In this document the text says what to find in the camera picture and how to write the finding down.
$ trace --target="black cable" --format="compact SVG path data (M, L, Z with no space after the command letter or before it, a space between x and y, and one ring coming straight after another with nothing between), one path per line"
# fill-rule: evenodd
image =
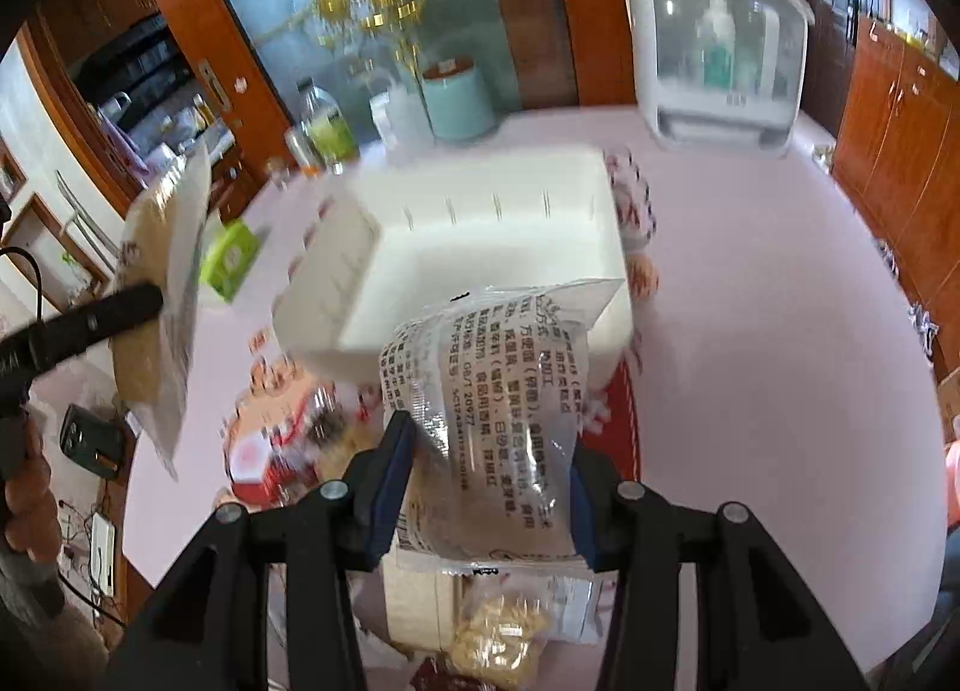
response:
M0 249L0 258L5 255L18 255L25 259L30 267L34 269L34 277L37 279L37 322L43 319L43 280L40 278L40 266L37 265L34 256L27 250L20 247L4 247Z
M66 577L64 576L64 573L63 573L63 572L61 572L61 571L58 570L58 571L56 572L56 574L58 574L59 578L61 579L61 582L62 582L64 585L66 585L66 587L69 588L69 589L73 592L73 595L76 596L78 599L80 599L81 602L83 602L85 605L90 605L92 608L95 609L95 611L99 612L102 616L104 616L104 618L109 618L109 619L112 620L117 626L121 627L123 630L126 630L126 629L127 629L127 624L125 624L125 623L124 623L123 621L121 621L119 618L116 618L116 617L114 617L112 614L108 613L104 608L99 608L99 606L96 606L92 601L90 601L90 599L86 598L82 593L80 593L80 591L78 591L77 589L75 589L75 588L73 587L72 582L70 582L68 579L66 579Z

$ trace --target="green bottle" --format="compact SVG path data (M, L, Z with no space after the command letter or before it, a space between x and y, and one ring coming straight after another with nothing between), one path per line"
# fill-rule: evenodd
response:
M360 150L340 107L333 96L315 85L312 79L304 79L296 89L304 102L301 111L304 133L317 154L323 157L326 167L334 173L342 173L343 163L359 157Z

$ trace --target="pink tablecloth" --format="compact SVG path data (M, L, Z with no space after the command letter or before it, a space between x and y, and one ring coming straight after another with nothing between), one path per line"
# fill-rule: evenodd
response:
M618 416L637 413L644 480L691 507L749 504L859 665L874 666L930 616L946 505L932 379L869 232L807 157L666 152L627 107L516 115L487 145L573 141L630 146L659 219L649 253L661 291L637 309L643 375L628 355L607 397ZM321 184L265 189L248 212L269 237L233 306L202 311L178 481L148 440L137 445L123 551L152 584L226 481L221 430L250 378L248 341L286 283ZM640 452L628 436L601 429L599 440L632 463ZM689 581L683 590L688 635ZM682 640L680 688L693 688L690 650ZM599 656L589 656L592 678ZM542 680L591 682L563 666Z

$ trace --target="metal screw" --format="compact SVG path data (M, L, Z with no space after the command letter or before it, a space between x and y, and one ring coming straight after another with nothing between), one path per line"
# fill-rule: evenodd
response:
M349 485L344 480L328 480L320 485L320 496L323 496L328 502L336 502L343 499L349 493Z
M730 502L723 508L723 517L731 523L746 523L750 519L750 510L743 504Z
M623 480L620 485L616 486L616 492L621 499L627 499L628 502L635 502L646 495L647 489L640 483L635 483L633 480Z
M246 512L246 509L244 509L243 504L230 502L229 504L221 504L214 514L220 523L236 523L244 512Z

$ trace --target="empty white container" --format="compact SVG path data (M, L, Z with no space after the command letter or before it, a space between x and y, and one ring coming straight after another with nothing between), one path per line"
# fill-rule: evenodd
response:
M805 0L627 0L627 13L637 104L656 138L787 146L813 23Z
M380 350L426 306L495 286L621 279L589 332L589 386L632 337L603 152L462 152L350 179L275 306L280 346L317 376L378 384Z

